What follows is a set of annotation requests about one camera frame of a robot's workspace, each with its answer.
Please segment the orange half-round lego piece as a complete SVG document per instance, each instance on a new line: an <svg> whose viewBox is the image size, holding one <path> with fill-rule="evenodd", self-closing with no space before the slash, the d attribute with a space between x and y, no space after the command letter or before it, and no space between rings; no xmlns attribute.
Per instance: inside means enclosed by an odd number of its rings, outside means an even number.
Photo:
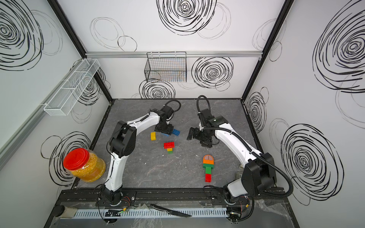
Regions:
<svg viewBox="0 0 365 228"><path fill-rule="evenodd" d="M214 158L213 158L211 155L207 154L207 155L205 155L205 156L203 157L203 160L210 160L210 161L214 161Z"/></svg>

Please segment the red long lego brick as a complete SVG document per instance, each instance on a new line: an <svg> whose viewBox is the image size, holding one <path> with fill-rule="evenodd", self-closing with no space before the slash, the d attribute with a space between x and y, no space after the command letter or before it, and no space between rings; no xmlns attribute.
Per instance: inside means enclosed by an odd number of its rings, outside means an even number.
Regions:
<svg viewBox="0 0 365 228"><path fill-rule="evenodd" d="M163 144L164 149L172 149L175 147L175 143L174 142L166 142Z"/></svg>

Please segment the red small lego brick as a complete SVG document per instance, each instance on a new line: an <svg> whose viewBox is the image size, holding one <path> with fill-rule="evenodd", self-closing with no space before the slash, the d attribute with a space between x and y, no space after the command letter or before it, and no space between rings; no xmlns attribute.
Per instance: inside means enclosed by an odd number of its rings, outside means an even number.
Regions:
<svg viewBox="0 0 365 228"><path fill-rule="evenodd" d="M212 181L212 175L211 175L211 174L206 173L206 174L205 174L205 182L210 183L211 181Z"/></svg>

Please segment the orange long lego brick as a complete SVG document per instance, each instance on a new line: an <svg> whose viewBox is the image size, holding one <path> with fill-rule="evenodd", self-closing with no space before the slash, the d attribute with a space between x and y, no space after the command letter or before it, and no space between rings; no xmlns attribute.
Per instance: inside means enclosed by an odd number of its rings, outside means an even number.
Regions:
<svg viewBox="0 0 365 228"><path fill-rule="evenodd" d="M214 165L214 161L210 161L210 160L203 160L203 164L210 164L210 165Z"/></svg>

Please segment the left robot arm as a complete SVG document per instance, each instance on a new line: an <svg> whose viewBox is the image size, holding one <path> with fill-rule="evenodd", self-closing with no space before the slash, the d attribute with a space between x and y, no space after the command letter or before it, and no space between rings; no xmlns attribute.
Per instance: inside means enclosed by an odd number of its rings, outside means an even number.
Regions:
<svg viewBox="0 0 365 228"><path fill-rule="evenodd" d="M106 147L111 159L106 181L101 185L102 196L111 205L117 206L122 201L122 177L126 161L136 147L137 136L152 126L156 132L171 135L174 127L170 121L181 107L181 102L173 99L167 101L161 109L151 109L140 118L117 123Z"/></svg>

